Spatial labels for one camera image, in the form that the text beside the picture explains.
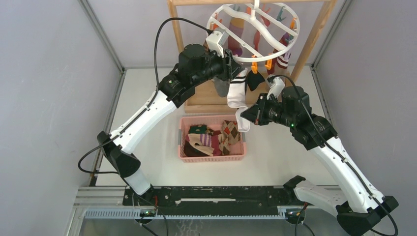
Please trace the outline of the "white black striped sock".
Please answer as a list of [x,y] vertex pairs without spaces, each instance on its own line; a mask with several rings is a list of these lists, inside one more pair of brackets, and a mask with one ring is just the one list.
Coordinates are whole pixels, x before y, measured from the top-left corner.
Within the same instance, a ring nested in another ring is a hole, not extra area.
[[236,109],[236,121],[238,131],[245,133],[250,130],[250,122],[241,117],[242,112],[248,109],[246,105],[246,76],[248,69],[245,68],[229,83],[227,105]]

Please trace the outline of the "green yellow dotted sock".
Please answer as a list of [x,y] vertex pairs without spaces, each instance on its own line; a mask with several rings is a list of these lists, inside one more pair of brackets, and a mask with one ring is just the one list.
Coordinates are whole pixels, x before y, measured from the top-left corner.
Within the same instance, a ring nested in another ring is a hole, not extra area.
[[207,130],[207,126],[200,124],[200,125],[193,125],[190,126],[188,133],[189,134],[205,134]]

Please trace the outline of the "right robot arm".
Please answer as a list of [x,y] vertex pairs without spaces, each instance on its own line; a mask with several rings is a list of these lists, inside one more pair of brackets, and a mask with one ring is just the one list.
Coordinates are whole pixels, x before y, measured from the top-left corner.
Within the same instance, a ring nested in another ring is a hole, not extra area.
[[302,201],[319,207],[334,216],[351,236],[374,231],[399,203],[364,176],[334,127],[325,117],[312,113],[309,101],[303,88],[286,87],[281,92],[281,101],[261,93],[241,117],[259,126],[273,122],[288,127],[293,138],[319,159],[340,187],[339,191],[327,190],[296,176],[285,183],[286,202],[296,205]]

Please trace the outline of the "beige purple striped sock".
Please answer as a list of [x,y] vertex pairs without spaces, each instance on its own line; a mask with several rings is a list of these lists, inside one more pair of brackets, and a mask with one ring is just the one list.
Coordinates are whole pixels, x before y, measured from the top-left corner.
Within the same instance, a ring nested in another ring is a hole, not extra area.
[[209,134],[187,134],[185,141],[189,142],[195,149],[203,152],[204,156],[221,156],[218,136]]

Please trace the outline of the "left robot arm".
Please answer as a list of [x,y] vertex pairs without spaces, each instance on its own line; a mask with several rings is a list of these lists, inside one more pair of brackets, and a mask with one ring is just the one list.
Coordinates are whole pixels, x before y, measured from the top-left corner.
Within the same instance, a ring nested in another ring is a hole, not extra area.
[[197,86],[213,78],[232,82],[243,71],[244,67],[234,60],[231,50],[219,54],[203,45],[189,44],[180,52],[173,70],[158,82],[155,92],[133,116],[111,133],[102,131],[97,135],[105,158],[140,204],[148,205],[154,198],[153,186],[140,169],[140,160],[133,154],[141,139],[192,97]]

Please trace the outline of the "taupe sock red-white cuff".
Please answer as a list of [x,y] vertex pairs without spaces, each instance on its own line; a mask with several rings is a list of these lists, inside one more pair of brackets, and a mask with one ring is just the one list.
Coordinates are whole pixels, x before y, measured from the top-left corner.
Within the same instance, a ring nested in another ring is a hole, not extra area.
[[287,51],[285,54],[282,54],[279,57],[277,57],[276,65],[281,69],[287,69],[289,65],[290,57],[291,57],[291,52]]

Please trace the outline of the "beige orange green argyle sock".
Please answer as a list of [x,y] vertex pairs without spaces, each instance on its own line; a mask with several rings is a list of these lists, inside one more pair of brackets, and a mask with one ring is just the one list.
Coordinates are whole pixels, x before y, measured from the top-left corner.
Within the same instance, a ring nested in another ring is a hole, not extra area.
[[219,149],[222,155],[229,155],[231,146],[240,141],[240,132],[238,131],[238,124],[236,121],[224,120],[220,129]]

